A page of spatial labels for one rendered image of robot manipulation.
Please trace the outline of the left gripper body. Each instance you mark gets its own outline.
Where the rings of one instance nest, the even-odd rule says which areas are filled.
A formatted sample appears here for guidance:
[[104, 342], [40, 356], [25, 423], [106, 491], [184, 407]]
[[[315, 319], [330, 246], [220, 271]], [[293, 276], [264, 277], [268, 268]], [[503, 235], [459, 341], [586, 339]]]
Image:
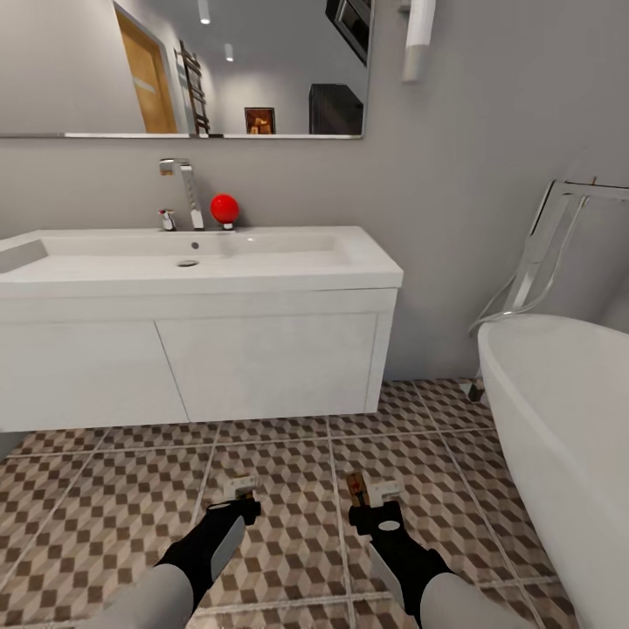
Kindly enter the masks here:
[[243, 515], [245, 526], [253, 525], [255, 523], [255, 502], [253, 498], [242, 499], [238, 501], [228, 501], [227, 503], [232, 503], [232, 506], [236, 507], [236, 510], [241, 515]]

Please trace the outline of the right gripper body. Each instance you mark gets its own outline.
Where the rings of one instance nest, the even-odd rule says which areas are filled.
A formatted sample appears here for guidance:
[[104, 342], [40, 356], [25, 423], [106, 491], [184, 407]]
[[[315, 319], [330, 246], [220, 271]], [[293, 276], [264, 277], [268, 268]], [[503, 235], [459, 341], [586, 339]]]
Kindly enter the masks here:
[[371, 525], [374, 519], [380, 515], [393, 516], [398, 522], [404, 526], [403, 517], [398, 501], [384, 502], [382, 508], [372, 508], [370, 505], [355, 507], [355, 521], [357, 533], [360, 536], [371, 534]]

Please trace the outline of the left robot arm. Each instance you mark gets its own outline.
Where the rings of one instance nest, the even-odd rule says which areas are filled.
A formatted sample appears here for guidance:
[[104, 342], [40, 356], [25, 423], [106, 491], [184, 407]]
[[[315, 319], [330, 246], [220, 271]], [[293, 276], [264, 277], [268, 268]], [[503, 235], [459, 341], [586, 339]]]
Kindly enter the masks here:
[[202, 524], [172, 543], [137, 583], [74, 629], [184, 629], [241, 546], [245, 526], [261, 514], [260, 501], [238, 500], [237, 492], [261, 486], [256, 475], [225, 480], [223, 503], [210, 505]]

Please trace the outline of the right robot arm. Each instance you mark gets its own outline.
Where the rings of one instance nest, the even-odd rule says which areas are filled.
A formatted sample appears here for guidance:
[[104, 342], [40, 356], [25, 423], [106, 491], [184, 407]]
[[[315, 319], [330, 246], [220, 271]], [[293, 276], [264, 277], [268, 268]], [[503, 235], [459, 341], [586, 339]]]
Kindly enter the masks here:
[[360, 536], [371, 534], [370, 559], [387, 588], [420, 629], [539, 629], [453, 574], [434, 548], [420, 546], [405, 529], [398, 501], [400, 480], [367, 486], [370, 505], [349, 509]]

